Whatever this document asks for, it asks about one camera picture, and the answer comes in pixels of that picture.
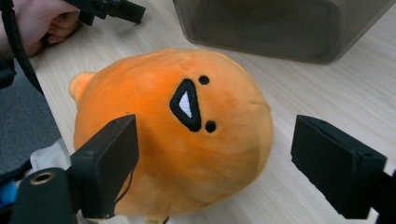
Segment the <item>gray cloth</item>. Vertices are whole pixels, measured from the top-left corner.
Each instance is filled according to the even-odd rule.
[[[43,95],[17,66],[14,83],[0,90],[0,174],[18,168],[30,155],[61,138]]]

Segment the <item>plush toy eye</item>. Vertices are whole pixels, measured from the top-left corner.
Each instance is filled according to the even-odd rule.
[[[209,77],[207,76],[200,76],[198,80],[202,85],[206,85],[209,83]]]
[[[213,120],[210,120],[206,123],[205,129],[209,133],[213,133],[216,130],[216,122]]]

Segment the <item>white tabletop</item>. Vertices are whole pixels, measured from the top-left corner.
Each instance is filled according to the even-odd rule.
[[[210,48],[182,34],[171,0],[135,0],[146,7],[143,22],[107,17],[82,26],[64,43],[32,59],[62,137],[73,152],[75,102],[72,77],[99,71],[118,59],[164,48],[212,49],[231,57],[254,76],[272,107],[273,151],[262,175],[233,197],[169,223],[375,223],[346,220],[291,162],[296,115],[324,119],[388,157],[396,169],[396,6],[340,60],[322,65]],[[142,217],[114,217],[104,223],[144,223]]]

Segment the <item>plush toy beak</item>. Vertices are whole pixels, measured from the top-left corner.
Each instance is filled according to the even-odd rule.
[[[181,82],[169,106],[177,119],[190,131],[198,132],[201,129],[201,114],[193,81],[184,79]]]

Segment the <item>finger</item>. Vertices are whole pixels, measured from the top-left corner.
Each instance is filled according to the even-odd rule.
[[[47,42],[49,44],[60,44],[67,39],[67,36],[57,36],[57,35],[50,35],[47,38]]]
[[[55,24],[62,28],[74,26],[78,22],[78,12],[67,12],[55,17],[51,24]]]
[[[48,29],[48,33],[50,35],[55,35],[55,36],[68,36],[72,34],[77,29],[77,27],[78,27],[77,23],[73,23],[66,28],[52,24]]]

